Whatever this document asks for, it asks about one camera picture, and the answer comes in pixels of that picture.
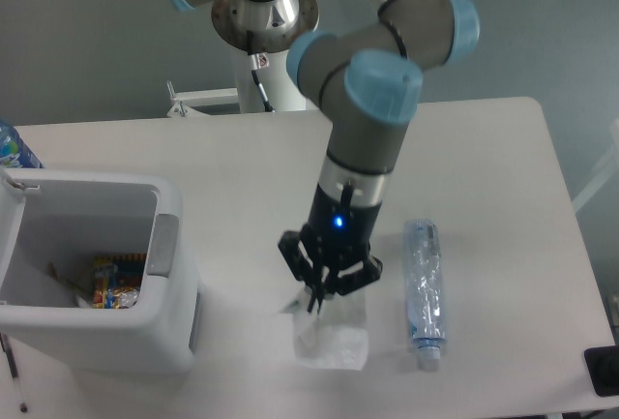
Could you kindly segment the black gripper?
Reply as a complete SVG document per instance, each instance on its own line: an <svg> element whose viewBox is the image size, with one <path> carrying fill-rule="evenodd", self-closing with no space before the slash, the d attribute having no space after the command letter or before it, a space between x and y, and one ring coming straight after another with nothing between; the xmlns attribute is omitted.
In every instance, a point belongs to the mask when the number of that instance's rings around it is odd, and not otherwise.
<svg viewBox="0 0 619 419"><path fill-rule="evenodd" d="M373 206L342 204L316 186L309 212L309 228L285 231L278 248L298 282L309 291L308 313L320 312L325 300L346 296L378 281L382 261L370 254L370 236L382 203ZM322 250L326 277L322 280ZM350 273L354 265L360 268Z"/></svg>

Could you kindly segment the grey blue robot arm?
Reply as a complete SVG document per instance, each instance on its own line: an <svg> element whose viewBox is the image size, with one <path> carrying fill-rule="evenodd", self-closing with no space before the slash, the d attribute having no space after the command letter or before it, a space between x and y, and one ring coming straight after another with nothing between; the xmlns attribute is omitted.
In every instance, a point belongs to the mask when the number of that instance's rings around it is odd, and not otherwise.
<svg viewBox="0 0 619 419"><path fill-rule="evenodd" d="M338 37L317 30L315 0L170 0L208 4L219 35L247 55L285 52L300 94L331 122L309 219L279 249L314 313L376 282L370 236L426 70L469 55L480 36L471 0L373 0L374 24Z"/></svg>

